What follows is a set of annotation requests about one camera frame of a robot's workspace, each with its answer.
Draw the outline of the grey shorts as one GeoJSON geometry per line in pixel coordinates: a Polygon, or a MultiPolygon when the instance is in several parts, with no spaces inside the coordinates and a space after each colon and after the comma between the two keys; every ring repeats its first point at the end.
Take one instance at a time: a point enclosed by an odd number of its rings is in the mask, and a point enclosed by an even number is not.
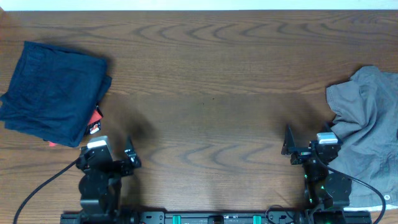
{"type": "Polygon", "coordinates": [[[397,208],[397,74],[360,68],[347,82],[329,86],[326,100],[336,114],[331,130],[343,141],[329,166],[373,186],[352,184],[350,210],[397,208]]]}

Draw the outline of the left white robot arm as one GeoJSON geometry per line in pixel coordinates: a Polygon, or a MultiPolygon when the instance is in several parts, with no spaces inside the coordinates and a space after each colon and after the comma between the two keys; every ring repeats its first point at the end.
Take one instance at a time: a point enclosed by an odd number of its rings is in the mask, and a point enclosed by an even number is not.
{"type": "Polygon", "coordinates": [[[115,161],[107,136],[93,138],[81,148],[76,167],[85,174],[78,186],[85,222],[116,223],[121,219],[121,179],[142,165],[130,137],[124,153],[125,159],[115,161]]]}

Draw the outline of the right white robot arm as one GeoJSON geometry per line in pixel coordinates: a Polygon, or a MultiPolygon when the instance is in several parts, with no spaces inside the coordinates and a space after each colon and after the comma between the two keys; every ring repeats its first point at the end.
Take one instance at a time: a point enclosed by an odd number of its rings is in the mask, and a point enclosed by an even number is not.
{"type": "Polygon", "coordinates": [[[305,208],[287,211],[292,223],[344,222],[343,209],[349,205],[352,181],[342,174],[331,172],[327,165],[338,157],[340,140],[328,126],[317,134],[307,147],[298,147],[290,126],[286,126],[282,155],[290,156],[292,165],[304,169],[305,208]]]}

